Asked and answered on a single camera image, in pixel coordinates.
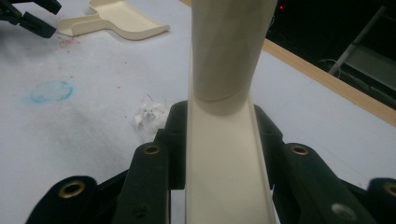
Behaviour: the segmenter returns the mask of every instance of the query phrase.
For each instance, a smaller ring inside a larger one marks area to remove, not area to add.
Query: cylindrical pipe
[[[204,101],[248,95],[276,0],[192,0],[193,92]]]

